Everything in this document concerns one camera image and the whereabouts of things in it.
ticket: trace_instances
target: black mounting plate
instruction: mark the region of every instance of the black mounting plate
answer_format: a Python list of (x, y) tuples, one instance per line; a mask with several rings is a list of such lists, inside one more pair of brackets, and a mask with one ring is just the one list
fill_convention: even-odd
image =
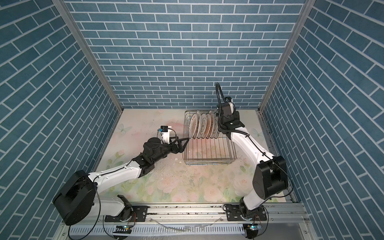
[[(229, 222), (234, 222), (234, 221), (245, 221), (241, 217), (240, 213), (240, 208), (239, 205), (234, 205), (234, 204), (226, 204), (224, 205), (224, 209), (227, 210), (227, 221)], [(255, 215), (259, 216), (260, 221), (266, 221), (266, 214), (265, 212), (263, 213), (263, 209), (259, 208), (259, 211), (255, 211)], [(256, 217), (253, 217), (249, 221), (255, 220), (255, 223), (259, 221), (259, 219)]]
[[(148, 206), (132, 206), (133, 212), (136, 213), (136, 222), (145, 222), (147, 217)], [(119, 217), (105, 216), (105, 222), (121, 222)]]

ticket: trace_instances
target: ceramic plate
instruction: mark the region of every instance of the ceramic plate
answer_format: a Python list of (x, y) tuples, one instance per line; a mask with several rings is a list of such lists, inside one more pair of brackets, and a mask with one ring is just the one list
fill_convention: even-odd
[(212, 130), (211, 112), (212, 111), (209, 111), (207, 113), (207, 126), (205, 127), (205, 131), (204, 131), (203, 135), (201, 136), (201, 138), (206, 138), (208, 136), (208, 133)]
[(195, 131), (197, 129), (197, 115), (194, 113), (191, 117), (191, 121), (189, 123), (189, 138), (192, 138), (193, 135), (195, 134)]
[(207, 127), (207, 115), (205, 113), (202, 113), (200, 115), (200, 130), (197, 133), (197, 138), (201, 138), (201, 136), (203, 136), (206, 127)]
[(217, 130), (216, 135), (215, 135), (216, 139), (218, 138), (219, 134), (220, 134), (220, 132)]
[(193, 134), (193, 139), (197, 137), (197, 134), (199, 133), (199, 129), (200, 129), (200, 111), (197, 110), (195, 114), (197, 117), (197, 121), (196, 121), (196, 131)]
[(210, 138), (214, 138), (217, 133), (217, 117), (214, 117), (214, 125), (212, 128), (212, 133), (210, 135)]
[(209, 125), (209, 131), (207, 133), (207, 136), (205, 138), (210, 138), (211, 137), (211, 134), (212, 134), (212, 131), (214, 129), (214, 120), (215, 120), (215, 115), (213, 113), (212, 110), (209, 110), (208, 111), (208, 114), (210, 115), (211, 117), (211, 122), (210, 122), (210, 125)]

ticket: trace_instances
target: dish rack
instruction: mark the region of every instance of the dish rack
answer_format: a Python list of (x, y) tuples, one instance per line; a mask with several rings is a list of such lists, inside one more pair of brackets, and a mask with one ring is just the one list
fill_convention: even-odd
[[(188, 137), (189, 124), (192, 115), (196, 111), (185, 111), (184, 136)], [(218, 138), (191, 138), (183, 153), (187, 165), (217, 165), (228, 164), (236, 160), (236, 149), (233, 142), (224, 134), (220, 133)]]

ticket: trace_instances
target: table surface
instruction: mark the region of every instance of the table surface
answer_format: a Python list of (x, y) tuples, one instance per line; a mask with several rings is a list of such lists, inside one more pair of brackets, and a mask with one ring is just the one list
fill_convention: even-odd
[[(240, 120), (249, 133), (267, 149), (255, 110), (239, 110)], [(143, 150), (143, 144), (156, 137), (161, 125), (183, 136), (184, 109), (125, 109), (108, 143), (97, 171), (129, 162)], [(105, 197), (124, 195), (130, 202), (238, 202), (252, 189), (255, 167), (236, 148), (231, 164), (188, 166), (181, 153), (169, 154), (155, 163), (146, 176), (109, 188)], [(285, 202), (273, 198), (268, 202)]]

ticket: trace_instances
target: blue brick wallpaper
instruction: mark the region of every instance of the blue brick wallpaper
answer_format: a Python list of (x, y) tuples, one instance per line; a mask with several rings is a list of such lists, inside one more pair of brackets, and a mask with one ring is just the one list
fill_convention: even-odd
[(316, 0), (265, 112), (320, 239), (384, 239), (384, 2)]
[(256, 108), (304, 0), (124, 2), (66, 0), (125, 108)]
[(51, 239), (51, 201), (117, 111), (50, 0), (0, 1), (0, 239)]

